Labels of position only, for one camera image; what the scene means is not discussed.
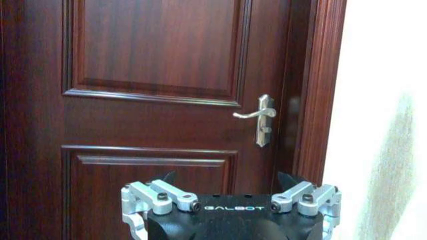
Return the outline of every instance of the logo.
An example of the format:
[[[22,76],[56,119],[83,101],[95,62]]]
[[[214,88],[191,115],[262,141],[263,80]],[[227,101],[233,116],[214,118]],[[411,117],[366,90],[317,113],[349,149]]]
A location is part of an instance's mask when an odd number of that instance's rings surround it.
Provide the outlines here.
[[[204,210],[225,210],[225,211],[255,211],[255,210],[263,210],[266,207],[263,206],[206,206]]]

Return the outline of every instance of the bolt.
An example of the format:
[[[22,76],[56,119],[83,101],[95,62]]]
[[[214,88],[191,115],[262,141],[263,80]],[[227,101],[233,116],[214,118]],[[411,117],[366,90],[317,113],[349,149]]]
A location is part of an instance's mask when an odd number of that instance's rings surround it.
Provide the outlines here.
[[[281,205],[279,205],[279,203],[277,203],[275,201],[271,202],[271,211],[273,211],[274,213],[278,213],[278,212],[281,211]]]
[[[200,211],[200,202],[196,200],[191,203],[190,209],[196,213]]]
[[[305,202],[307,202],[307,203],[314,203],[314,195],[311,195],[311,194],[305,194],[305,195],[302,196],[302,200],[303,200]]]
[[[159,201],[166,201],[166,200],[168,200],[168,194],[167,194],[166,192],[160,192],[160,193],[158,194],[158,200],[159,200]]]

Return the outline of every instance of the door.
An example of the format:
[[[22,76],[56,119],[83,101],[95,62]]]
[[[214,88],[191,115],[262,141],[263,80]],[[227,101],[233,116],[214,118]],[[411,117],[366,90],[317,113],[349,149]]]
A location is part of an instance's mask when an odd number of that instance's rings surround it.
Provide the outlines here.
[[[11,239],[128,239],[120,188],[176,171],[196,193],[269,193],[289,0],[4,3]]]

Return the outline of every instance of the white wall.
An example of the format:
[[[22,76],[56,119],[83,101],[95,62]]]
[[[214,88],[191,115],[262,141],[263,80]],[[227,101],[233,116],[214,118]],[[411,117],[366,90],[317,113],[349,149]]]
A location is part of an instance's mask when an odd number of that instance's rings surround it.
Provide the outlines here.
[[[427,239],[426,0],[347,1],[323,183],[333,239]]]

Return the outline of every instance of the door handle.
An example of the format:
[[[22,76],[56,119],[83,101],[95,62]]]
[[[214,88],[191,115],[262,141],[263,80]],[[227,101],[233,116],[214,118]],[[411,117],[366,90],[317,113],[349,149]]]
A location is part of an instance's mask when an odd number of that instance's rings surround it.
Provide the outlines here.
[[[255,143],[261,147],[265,147],[270,143],[273,132],[273,118],[278,113],[274,109],[275,100],[269,96],[269,94],[262,95],[258,100],[258,111],[250,114],[241,114],[234,112],[233,116],[238,119],[250,119],[258,117]]]

